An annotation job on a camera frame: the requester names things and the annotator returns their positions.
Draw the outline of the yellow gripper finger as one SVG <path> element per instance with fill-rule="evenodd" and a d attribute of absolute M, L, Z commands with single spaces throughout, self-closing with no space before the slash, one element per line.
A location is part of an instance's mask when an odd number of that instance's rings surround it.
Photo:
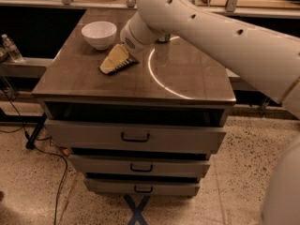
<path fill-rule="evenodd" d="M 103 73 L 112 73 L 129 58 L 129 52 L 123 44 L 116 44 L 103 60 L 99 69 Z"/>
<path fill-rule="evenodd" d="M 114 68 L 112 68 L 109 71 L 109 75 L 113 75 L 116 72 L 119 72 L 119 71 L 121 71 L 125 68 L 129 68 L 130 66 L 136 65 L 138 63 L 139 63 L 139 61 L 135 57 L 130 56 L 128 59 L 124 60 L 123 62 L 121 62 L 120 64 L 118 64 Z"/>

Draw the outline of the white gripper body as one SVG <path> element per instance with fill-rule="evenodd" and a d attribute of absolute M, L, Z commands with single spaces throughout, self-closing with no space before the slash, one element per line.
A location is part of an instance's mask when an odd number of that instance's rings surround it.
<path fill-rule="evenodd" d="M 140 53 L 163 36 L 161 31 L 148 26 L 136 12 L 120 33 L 122 44 L 130 53 Z"/>

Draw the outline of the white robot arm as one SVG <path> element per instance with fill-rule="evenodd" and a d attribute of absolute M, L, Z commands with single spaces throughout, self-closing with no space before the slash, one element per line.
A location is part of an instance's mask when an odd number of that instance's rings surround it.
<path fill-rule="evenodd" d="M 137 0 L 137 12 L 100 65 L 105 74 L 130 64 L 165 34 L 177 35 L 300 118 L 300 40 L 207 12 L 192 0 Z M 261 225 L 300 225 L 300 137 L 278 160 L 261 211 Z"/>

